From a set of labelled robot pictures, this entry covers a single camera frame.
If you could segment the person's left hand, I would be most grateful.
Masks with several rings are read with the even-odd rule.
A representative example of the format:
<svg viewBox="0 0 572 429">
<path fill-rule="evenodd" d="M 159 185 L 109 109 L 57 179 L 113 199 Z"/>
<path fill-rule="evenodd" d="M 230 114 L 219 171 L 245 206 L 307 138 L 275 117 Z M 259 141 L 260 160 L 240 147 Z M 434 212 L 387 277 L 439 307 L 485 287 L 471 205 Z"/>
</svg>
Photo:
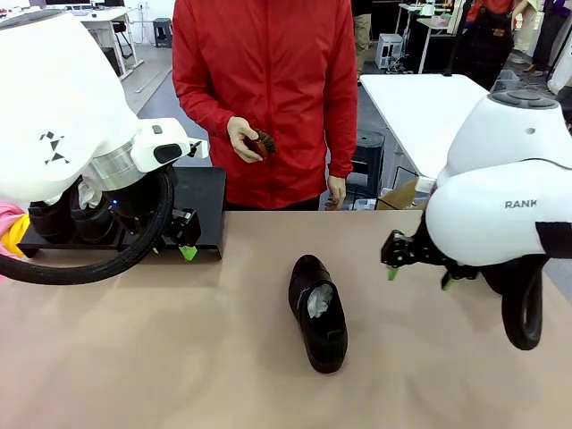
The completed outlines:
<svg viewBox="0 0 572 429">
<path fill-rule="evenodd" d="M 325 208 L 329 211 L 341 210 L 347 195 L 346 180 L 330 175 L 328 177 L 328 190 L 329 197 Z"/>
</svg>

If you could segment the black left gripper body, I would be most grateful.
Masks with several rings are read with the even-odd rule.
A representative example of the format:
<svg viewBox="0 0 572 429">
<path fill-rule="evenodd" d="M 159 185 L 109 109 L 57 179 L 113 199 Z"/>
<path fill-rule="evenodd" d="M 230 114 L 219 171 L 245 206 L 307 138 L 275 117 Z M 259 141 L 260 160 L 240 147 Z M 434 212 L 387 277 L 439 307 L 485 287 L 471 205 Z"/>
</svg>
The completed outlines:
<svg viewBox="0 0 572 429">
<path fill-rule="evenodd" d="M 156 176 L 163 172 L 175 187 L 178 179 L 174 169 L 159 169 L 147 173 L 139 181 L 122 189 L 105 191 L 103 197 L 111 204 L 115 218 L 130 233 L 143 232 L 155 210 L 162 205 L 161 193 Z"/>
</svg>

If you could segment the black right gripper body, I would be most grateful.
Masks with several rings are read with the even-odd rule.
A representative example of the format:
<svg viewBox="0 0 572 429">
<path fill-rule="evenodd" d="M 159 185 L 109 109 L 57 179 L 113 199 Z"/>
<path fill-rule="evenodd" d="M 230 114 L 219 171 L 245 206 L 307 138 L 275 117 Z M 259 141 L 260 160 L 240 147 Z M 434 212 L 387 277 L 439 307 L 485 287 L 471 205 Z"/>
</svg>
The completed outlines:
<svg viewBox="0 0 572 429">
<path fill-rule="evenodd" d="M 425 227 L 418 227 L 411 237 L 408 253 L 411 264 L 422 263 L 445 267 L 450 264 L 450 259 L 436 247 Z"/>
</svg>

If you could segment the person's right hand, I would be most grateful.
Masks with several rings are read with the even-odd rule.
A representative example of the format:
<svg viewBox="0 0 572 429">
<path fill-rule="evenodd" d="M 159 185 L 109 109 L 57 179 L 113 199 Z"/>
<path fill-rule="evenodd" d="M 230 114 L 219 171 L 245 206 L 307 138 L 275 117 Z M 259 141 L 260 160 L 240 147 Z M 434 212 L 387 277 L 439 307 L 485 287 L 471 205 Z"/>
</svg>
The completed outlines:
<svg viewBox="0 0 572 429">
<path fill-rule="evenodd" d="M 258 140 L 258 134 L 250 127 L 248 121 L 242 117 L 232 116 L 227 122 L 227 133 L 234 152 L 248 164 L 261 162 L 263 158 L 250 150 L 245 139 Z"/>
</svg>

